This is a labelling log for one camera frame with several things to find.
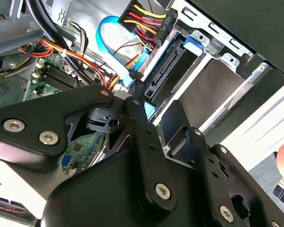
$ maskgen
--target metal sheet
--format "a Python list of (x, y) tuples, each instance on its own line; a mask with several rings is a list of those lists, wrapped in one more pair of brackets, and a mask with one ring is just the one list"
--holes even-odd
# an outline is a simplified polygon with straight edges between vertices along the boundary
[[(51, 4), (47, 4), (47, 1), (48, 0), (43, 0), (43, 3), (45, 4), (45, 7), (51, 17), (55, 20), (57, 16), (56, 12), (61, 11), (61, 7), (59, 7), (58, 9), (56, 8), (59, 6), (58, 3), (69, 2), (70, 0), (53, 0), (52, 6), (50, 6)], [(91, 51), (100, 54), (96, 44), (96, 30), (100, 21), (110, 15), (120, 16), (129, 4), (129, 2), (129, 0), (73, 0), (71, 1), (69, 9), (66, 13), (66, 19), (78, 23), (86, 30), (89, 38), (88, 48)], [(150, 9), (147, 0), (141, 0), (139, 2), (147, 10)], [(159, 5), (157, 5), (153, 1), (151, 2), (154, 12), (165, 12), (165, 10)], [(134, 35), (132, 35), (125, 28), (119, 25), (104, 25), (101, 34), (106, 45), (112, 52), (114, 52), (118, 47), (123, 44), (139, 42)], [(119, 58), (123, 63), (126, 63), (141, 50), (141, 46), (123, 48), (116, 54), (116, 57)]]
[(190, 124), (203, 125), (243, 82), (221, 61), (211, 60), (180, 98)]

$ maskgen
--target black metal bracket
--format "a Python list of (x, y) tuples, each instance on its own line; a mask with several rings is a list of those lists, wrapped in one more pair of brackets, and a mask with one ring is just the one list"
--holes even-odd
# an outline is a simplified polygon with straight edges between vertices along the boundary
[[(80, 118), (90, 109), (109, 107), (113, 94), (100, 85), (58, 93), (0, 109), (0, 159), (37, 171), (56, 168)], [(6, 130), (7, 120), (19, 120), (22, 131)], [(43, 144), (42, 132), (54, 132), (58, 142)]]
[[(172, 212), (177, 196), (158, 133), (147, 120), (141, 96), (144, 85), (135, 81), (134, 87), (135, 97), (125, 101), (102, 86), (91, 85), (0, 109), (0, 160), (35, 171), (51, 171), (71, 143), (96, 131), (111, 133), (112, 147), (107, 156), (122, 149), (133, 151), (142, 209), (155, 216)], [(4, 122), (10, 119), (23, 122), (24, 129), (6, 130)], [(58, 142), (50, 146), (42, 143), (39, 136), (44, 131), (54, 132)], [(168, 187), (167, 199), (156, 193), (159, 183)]]
[[(209, 226), (218, 223), (223, 227), (244, 227), (246, 224), (270, 227), (275, 221), (284, 226), (284, 214), (268, 195), (259, 193), (262, 192), (260, 186), (234, 156), (222, 145), (208, 147), (203, 134), (187, 123), (179, 101), (174, 101), (162, 117), (164, 135), (171, 148), (170, 157), (193, 166), (202, 179), (200, 195), (206, 200), (206, 206), (202, 205), (206, 214), (204, 222)], [(246, 216), (240, 209), (242, 201), (249, 207)]]

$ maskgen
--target gray metal panel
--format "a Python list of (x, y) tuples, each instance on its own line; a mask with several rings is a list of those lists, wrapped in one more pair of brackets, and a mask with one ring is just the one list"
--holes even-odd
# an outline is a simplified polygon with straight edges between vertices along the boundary
[(0, 0), (0, 15), (8, 14), (12, 0)]
[(190, 0), (284, 73), (284, 0)]
[(199, 128), (243, 82), (224, 63), (211, 60), (180, 98), (190, 125)]
[[(64, 2), (69, 3), (70, 0), (53, 0), (52, 7), (50, 6), (51, 4), (46, 4), (47, 2), (51, 1), (43, 0), (51, 18), (56, 21), (57, 12), (60, 13), (61, 9), (65, 8)], [(63, 2), (63, 4), (57, 9), (59, 2)], [(100, 54), (96, 43), (96, 30), (100, 21), (110, 15), (121, 16), (129, 2), (130, 0), (73, 0), (68, 8), (66, 18), (78, 23), (86, 30), (89, 38), (88, 48), (95, 53)], [(139, 2), (147, 10), (150, 9), (147, 0), (141, 0)], [(156, 13), (160, 14), (165, 12), (165, 10), (154, 3), (153, 0), (151, 0), (151, 2), (152, 8)], [(101, 34), (106, 45), (112, 52), (123, 44), (139, 42), (134, 35), (130, 34), (120, 25), (104, 25)], [(141, 46), (123, 48), (116, 54), (116, 57), (125, 63), (134, 57), (140, 50), (142, 50)]]

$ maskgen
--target bolt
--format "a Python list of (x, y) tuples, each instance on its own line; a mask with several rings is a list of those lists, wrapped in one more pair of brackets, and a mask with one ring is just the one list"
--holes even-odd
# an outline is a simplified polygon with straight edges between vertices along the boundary
[(275, 221), (272, 221), (273, 227), (280, 227), (278, 223), (276, 223)]
[(232, 223), (234, 221), (233, 215), (227, 207), (220, 206), (220, 213), (228, 222)]
[(201, 132), (198, 129), (195, 129), (195, 133), (199, 136), (201, 136)]
[(59, 137), (52, 131), (44, 131), (39, 135), (39, 140), (45, 145), (55, 145)]
[(25, 125), (22, 121), (17, 119), (10, 119), (4, 122), (3, 128), (10, 132), (20, 132), (24, 130)]
[(103, 94), (104, 96), (109, 96), (109, 93), (107, 91), (105, 91), (105, 90), (102, 90), (101, 94)]
[(227, 154), (227, 150), (224, 147), (220, 147), (220, 150), (224, 153)]
[(156, 185), (156, 193), (164, 200), (170, 199), (170, 190), (166, 185), (162, 183), (158, 183)]
[(137, 100), (133, 100), (133, 103), (135, 103), (136, 105), (140, 105), (140, 103)]

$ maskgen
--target cable bundle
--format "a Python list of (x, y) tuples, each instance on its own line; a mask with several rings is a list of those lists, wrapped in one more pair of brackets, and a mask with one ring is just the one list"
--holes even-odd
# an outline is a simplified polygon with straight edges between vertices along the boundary
[(128, 13), (124, 23), (136, 24), (137, 26), (133, 31), (136, 33), (142, 45), (152, 51), (155, 47), (153, 36), (157, 34), (165, 17), (166, 15), (148, 12), (135, 4), (133, 6), (133, 12)]

